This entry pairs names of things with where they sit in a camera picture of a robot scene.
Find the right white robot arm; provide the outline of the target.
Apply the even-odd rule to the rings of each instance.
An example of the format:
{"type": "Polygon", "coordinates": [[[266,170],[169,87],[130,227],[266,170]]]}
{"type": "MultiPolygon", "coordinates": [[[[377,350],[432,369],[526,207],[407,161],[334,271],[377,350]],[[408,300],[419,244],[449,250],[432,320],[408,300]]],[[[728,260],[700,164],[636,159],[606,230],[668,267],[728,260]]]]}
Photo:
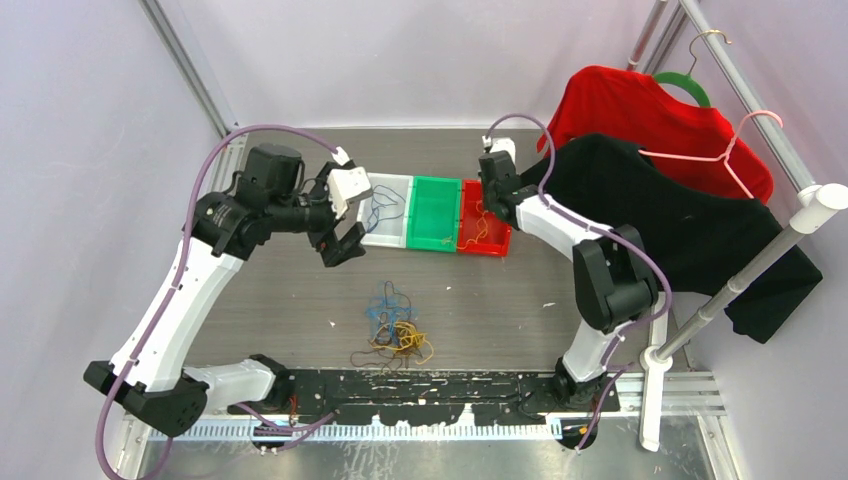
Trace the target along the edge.
{"type": "Polygon", "coordinates": [[[534,236],[572,264],[577,333],[555,365],[550,388],[558,403],[577,411],[590,402],[607,373],[607,350],[624,328],[656,304],[655,274],[639,256],[638,231],[597,224],[524,186],[510,151],[490,147],[478,159],[483,207],[534,236]]]}

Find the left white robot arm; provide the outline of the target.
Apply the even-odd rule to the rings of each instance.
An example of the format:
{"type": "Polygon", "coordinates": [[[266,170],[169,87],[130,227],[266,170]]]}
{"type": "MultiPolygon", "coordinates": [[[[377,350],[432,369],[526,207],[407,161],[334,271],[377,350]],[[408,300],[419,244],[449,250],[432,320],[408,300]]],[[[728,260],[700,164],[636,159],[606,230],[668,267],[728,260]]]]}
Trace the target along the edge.
{"type": "Polygon", "coordinates": [[[371,195],[366,170],[342,154],[314,178],[304,170],[297,150],[265,143],[249,151],[226,190],[197,200],[153,304],[110,359],[89,364],[85,381],[169,438],[240,404],[269,413],[289,406],[294,376],[268,356],[212,367],[185,360],[218,297],[273,234],[305,234],[329,268],[364,254],[361,223],[344,235],[336,227],[353,203],[371,195]]]}

